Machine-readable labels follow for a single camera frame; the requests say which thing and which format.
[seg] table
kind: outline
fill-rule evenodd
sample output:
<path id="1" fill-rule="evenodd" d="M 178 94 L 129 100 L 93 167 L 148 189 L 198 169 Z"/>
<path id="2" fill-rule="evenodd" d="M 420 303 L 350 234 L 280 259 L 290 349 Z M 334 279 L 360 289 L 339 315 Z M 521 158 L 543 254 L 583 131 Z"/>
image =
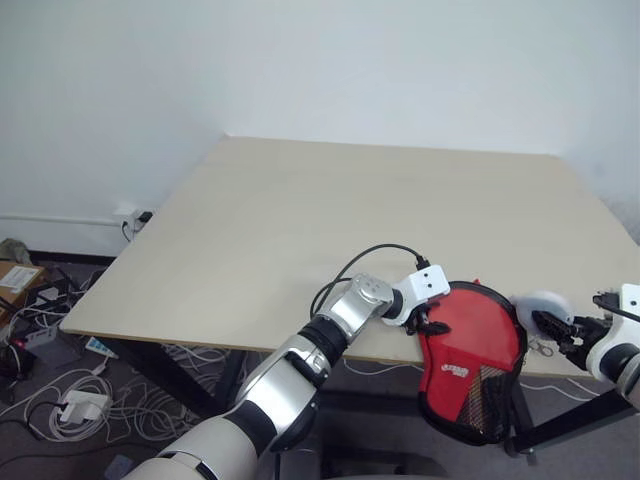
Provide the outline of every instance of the table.
<path id="1" fill-rule="evenodd" d="M 555 291 L 581 315 L 600 314 L 596 291 L 640 280 L 638 246 L 556 157 L 228 138 L 62 328 L 272 350 L 307 321 L 321 285 L 384 242 L 420 251 L 449 280 L 478 278 L 505 296 Z M 386 251 L 357 270 L 394 282 L 413 268 Z M 382 323 L 348 355 L 421 362 L 417 341 Z M 558 354 L 529 354 L 524 372 L 585 374 Z"/>

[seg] power outlet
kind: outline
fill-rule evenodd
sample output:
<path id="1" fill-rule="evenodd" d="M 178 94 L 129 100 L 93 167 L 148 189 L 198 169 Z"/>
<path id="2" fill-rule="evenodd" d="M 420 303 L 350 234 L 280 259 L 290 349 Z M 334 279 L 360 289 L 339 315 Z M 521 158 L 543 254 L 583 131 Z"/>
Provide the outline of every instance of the power outlet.
<path id="1" fill-rule="evenodd" d="M 143 211 L 144 210 L 140 210 L 139 208 L 123 206 L 113 212 L 113 218 L 120 225 L 126 223 L 130 229 L 133 229 L 136 218 L 138 218 Z"/>
<path id="2" fill-rule="evenodd" d="M 122 206 L 117 208 L 113 212 L 113 218 L 118 222 L 119 225 L 126 223 L 129 231 L 140 231 L 144 225 L 149 221 L 149 218 L 144 219 L 145 216 L 153 215 L 153 210 L 151 209 L 142 209 L 135 208 L 131 206 Z"/>

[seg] printed logo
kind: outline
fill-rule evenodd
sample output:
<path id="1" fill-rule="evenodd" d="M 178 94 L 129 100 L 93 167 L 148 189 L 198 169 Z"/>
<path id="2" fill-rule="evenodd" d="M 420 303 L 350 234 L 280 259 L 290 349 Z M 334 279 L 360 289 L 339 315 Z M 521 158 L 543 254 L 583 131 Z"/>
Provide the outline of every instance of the printed logo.
<path id="1" fill-rule="evenodd" d="M 443 372 L 451 372 L 456 377 L 465 378 L 467 375 L 469 375 L 468 368 L 459 367 L 457 365 L 449 365 L 448 363 L 445 363 L 444 365 L 442 365 L 442 367 L 440 367 L 440 370 L 442 370 Z"/>

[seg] wall socket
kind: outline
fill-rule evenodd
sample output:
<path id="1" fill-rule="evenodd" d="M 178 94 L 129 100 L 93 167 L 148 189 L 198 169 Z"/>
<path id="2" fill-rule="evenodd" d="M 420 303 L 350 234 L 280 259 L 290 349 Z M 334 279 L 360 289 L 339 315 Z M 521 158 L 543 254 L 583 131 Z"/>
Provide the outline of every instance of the wall socket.
<path id="1" fill-rule="evenodd" d="M 123 206 L 123 207 L 117 208 L 113 212 L 112 216 L 118 222 L 119 225 L 122 225 L 124 222 L 127 222 L 127 226 L 130 229 L 134 229 L 134 228 L 142 228 L 142 225 L 136 225 L 136 220 L 138 220 L 140 215 L 142 215 L 144 212 L 153 213 L 153 210 L 149 208 L 143 209 L 143 208 Z"/>

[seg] red mesh bag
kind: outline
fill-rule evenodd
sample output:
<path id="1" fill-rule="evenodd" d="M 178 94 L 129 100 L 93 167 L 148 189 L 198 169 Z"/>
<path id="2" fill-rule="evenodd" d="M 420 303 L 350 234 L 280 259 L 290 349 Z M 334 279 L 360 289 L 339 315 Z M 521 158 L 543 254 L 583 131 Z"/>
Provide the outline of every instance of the red mesh bag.
<path id="1" fill-rule="evenodd" d="M 427 316 L 450 331 L 419 334 L 424 418 L 470 445 L 501 442 L 509 433 L 511 390 L 527 349 L 513 306 L 478 283 L 451 282 L 451 293 L 431 305 Z"/>

